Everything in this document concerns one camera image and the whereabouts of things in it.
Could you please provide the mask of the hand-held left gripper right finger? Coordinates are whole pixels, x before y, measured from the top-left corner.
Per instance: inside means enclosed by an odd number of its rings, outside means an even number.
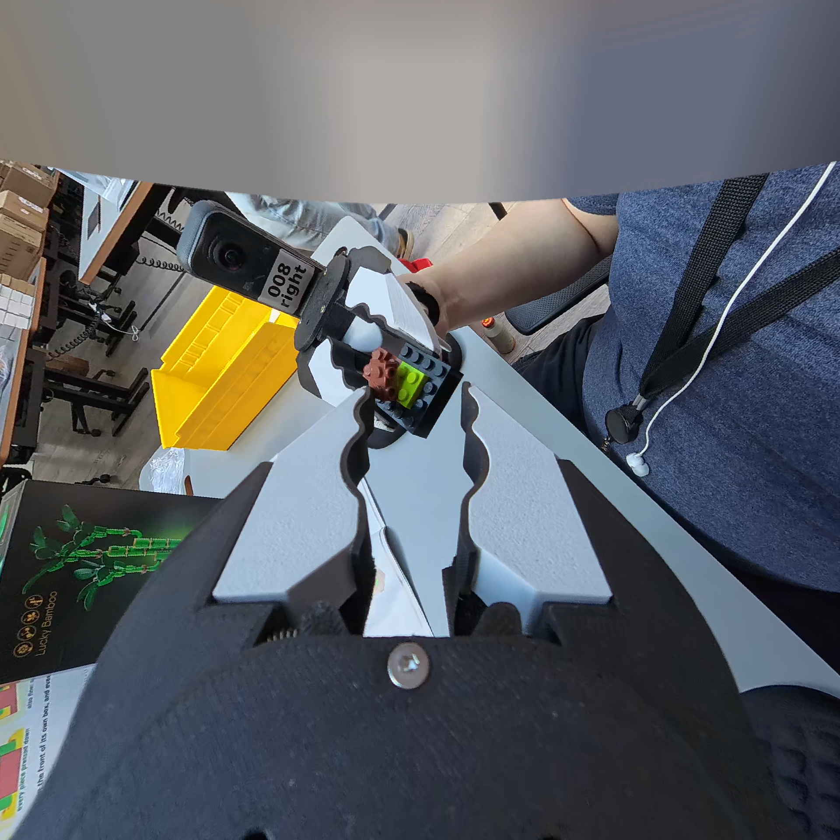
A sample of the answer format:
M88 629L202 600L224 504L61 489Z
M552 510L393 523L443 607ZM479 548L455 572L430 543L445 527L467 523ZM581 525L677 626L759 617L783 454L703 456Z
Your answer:
M472 602L507 603L522 621L551 605L601 608L612 589L556 454L476 385L461 387L458 537L446 569L449 621Z

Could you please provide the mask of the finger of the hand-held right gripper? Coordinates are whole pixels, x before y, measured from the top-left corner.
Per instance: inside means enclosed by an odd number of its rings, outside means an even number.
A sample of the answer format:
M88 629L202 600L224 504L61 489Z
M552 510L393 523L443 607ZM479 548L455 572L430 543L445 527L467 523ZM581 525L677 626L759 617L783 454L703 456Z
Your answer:
M332 407L349 396L369 387L363 375L370 355L348 344L316 344L297 356L297 372L301 386Z
M401 276L358 268L344 305L356 316L376 324L383 334L440 356L442 346L435 328Z

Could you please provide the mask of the small brown toy brick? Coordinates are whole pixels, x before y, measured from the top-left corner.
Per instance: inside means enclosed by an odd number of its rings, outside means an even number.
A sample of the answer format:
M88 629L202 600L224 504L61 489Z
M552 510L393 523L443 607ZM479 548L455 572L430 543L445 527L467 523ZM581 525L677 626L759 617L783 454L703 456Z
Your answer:
M400 361L384 348L371 353L368 364L363 368L363 377L377 400L393 402L396 399L399 365Z

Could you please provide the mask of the person's right forearm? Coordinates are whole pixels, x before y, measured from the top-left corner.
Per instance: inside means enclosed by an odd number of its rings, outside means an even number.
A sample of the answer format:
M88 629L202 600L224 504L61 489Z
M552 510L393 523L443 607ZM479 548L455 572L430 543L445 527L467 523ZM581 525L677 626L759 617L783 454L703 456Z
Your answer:
M457 298L449 332L569 286L614 251L618 230L615 215L566 199L517 203L483 239L434 263Z

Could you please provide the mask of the white desk with wooden edge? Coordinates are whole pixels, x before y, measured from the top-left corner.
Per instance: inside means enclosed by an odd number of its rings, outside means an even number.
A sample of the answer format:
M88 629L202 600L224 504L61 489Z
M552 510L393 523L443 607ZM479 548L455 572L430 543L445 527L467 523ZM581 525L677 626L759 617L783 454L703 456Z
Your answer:
M121 205L83 188L78 279L89 286L115 250L140 239L161 204L158 185L135 182Z

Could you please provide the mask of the person's right hand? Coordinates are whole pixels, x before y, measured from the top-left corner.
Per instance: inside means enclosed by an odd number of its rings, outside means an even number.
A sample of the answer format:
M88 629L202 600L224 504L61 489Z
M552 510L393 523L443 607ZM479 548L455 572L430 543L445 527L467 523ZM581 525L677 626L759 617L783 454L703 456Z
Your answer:
M406 290L408 300L418 307L423 317L434 327L442 340L449 332L449 321L455 315L457 298L452 298L454 287L447 271L440 266L431 266L415 273L396 278Z

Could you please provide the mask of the small white bottle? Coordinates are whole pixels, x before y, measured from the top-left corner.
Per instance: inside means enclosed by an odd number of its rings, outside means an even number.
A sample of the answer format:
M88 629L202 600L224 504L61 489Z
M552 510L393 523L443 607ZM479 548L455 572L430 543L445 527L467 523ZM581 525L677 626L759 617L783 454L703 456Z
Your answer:
M514 333L503 317L484 318L480 322L483 338L502 356L510 356L517 347Z

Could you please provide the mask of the yellow plastic bin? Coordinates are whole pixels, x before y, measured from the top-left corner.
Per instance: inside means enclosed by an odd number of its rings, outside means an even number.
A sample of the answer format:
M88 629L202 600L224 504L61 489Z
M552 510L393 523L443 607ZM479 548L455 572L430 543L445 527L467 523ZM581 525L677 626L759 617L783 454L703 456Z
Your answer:
M295 374L297 325L212 287L150 373L161 446L229 449Z

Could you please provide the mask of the clear plastic bag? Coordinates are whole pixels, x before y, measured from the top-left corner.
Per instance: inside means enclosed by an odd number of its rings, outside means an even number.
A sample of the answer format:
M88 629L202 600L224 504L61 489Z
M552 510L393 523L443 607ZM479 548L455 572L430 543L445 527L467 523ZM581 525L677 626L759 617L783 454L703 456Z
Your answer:
M159 448L142 467L139 488L165 495L193 496L188 450Z

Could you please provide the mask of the black badge reel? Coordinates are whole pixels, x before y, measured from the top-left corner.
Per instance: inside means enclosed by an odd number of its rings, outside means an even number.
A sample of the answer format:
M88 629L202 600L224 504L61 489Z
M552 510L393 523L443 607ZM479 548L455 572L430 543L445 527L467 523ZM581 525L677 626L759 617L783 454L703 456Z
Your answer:
M644 412L635 403L613 408L605 415L605 430L610 441L628 445L637 439Z

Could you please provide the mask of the black mesh office chair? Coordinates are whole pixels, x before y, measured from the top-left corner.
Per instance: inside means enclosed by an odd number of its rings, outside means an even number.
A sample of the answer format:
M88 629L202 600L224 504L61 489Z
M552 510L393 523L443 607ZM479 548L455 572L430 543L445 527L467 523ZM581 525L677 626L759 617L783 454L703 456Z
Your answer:
M536 301L505 311L507 321L518 333L531 336L571 310L594 291L607 285L613 257L609 255L577 281Z

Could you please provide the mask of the person's blue shirt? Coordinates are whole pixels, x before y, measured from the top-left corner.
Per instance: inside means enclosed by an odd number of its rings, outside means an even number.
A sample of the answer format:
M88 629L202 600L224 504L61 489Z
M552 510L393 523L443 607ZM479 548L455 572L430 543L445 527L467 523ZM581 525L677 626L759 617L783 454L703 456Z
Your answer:
M722 182L580 196L615 215L611 306L584 368L596 442L608 411L638 394ZM640 481L756 574L838 592L838 279L731 350L709 358L660 414Z

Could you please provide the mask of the black toy set box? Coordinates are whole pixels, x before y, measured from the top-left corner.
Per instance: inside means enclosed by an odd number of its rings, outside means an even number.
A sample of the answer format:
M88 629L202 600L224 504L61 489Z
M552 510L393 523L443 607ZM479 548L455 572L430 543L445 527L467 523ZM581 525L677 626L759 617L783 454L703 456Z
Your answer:
M94 664L145 583L219 503L36 479L4 495L2 682Z

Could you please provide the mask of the stack of cardboard boxes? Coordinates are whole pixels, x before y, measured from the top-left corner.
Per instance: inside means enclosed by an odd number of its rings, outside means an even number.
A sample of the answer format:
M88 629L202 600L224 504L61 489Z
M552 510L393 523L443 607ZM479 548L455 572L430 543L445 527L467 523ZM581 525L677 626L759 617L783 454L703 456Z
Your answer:
M27 281L37 267L58 180L55 170L1 160L2 274Z

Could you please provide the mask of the white printed sheet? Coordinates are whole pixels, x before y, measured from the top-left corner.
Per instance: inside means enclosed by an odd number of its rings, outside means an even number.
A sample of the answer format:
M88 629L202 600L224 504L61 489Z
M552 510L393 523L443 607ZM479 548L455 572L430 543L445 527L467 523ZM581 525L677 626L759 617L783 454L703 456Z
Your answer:
M1 685L1 838L18 830L46 782L95 665Z

